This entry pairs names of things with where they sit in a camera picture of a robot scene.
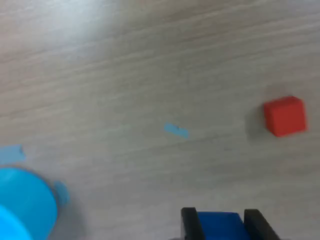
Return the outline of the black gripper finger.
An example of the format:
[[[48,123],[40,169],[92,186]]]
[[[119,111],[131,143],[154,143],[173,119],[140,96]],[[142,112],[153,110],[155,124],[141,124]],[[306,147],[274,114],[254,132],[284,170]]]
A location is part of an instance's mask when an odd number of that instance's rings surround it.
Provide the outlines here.
[[[258,209],[244,210],[244,227],[251,240],[281,240]]]
[[[183,207],[181,209],[181,239],[204,240],[205,234],[202,229],[198,212],[195,207]]]

